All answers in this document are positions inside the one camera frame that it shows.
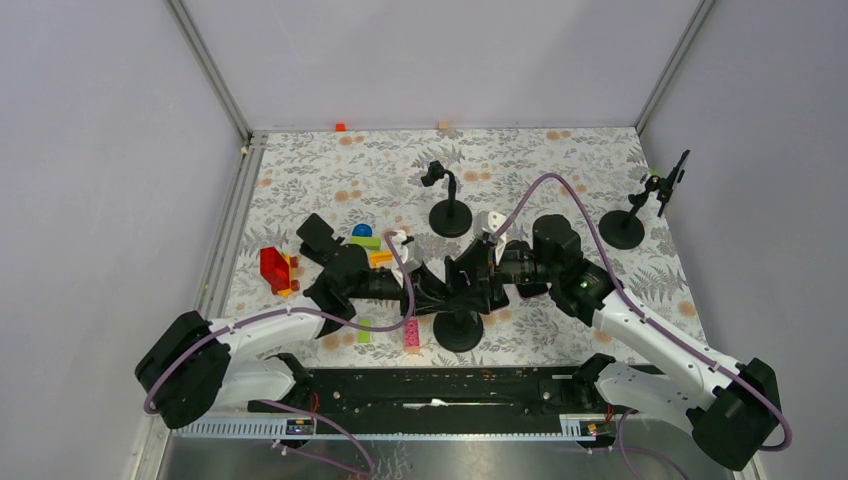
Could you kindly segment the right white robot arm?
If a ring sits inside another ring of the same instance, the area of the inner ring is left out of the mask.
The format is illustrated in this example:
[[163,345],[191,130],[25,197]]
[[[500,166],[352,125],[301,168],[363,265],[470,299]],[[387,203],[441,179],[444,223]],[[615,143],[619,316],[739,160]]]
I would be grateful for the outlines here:
[[505,286],[523,296],[547,294],[566,316],[606,333],[659,369],[637,371],[609,355],[586,361],[575,402],[597,412],[608,403],[665,421],[691,435],[724,468],[741,471],[780,424],[775,371],[759,358],[743,363],[686,334],[644,305],[609,271],[585,258],[581,238],[562,215],[544,215],[531,242],[495,237],[505,218],[487,226],[456,260],[448,282],[482,310],[505,306]]

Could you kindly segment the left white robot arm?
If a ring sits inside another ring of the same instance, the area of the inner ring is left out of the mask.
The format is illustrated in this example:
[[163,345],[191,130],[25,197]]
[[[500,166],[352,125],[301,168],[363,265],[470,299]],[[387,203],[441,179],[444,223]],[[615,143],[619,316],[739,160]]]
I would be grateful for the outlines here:
[[329,257],[304,293],[253,315],[206,320],[196,310],[179,315],[134,370],[147,396],[146,413],[170,429],[209,410],[254,400],[273,400],[288,411],[309,401],[310,385],[283,359],[285,345],[355,327],[355,299],[392,300],[403,315],[446,309],[449,289],[426,264],[371,267],[365,250],[342,246]]

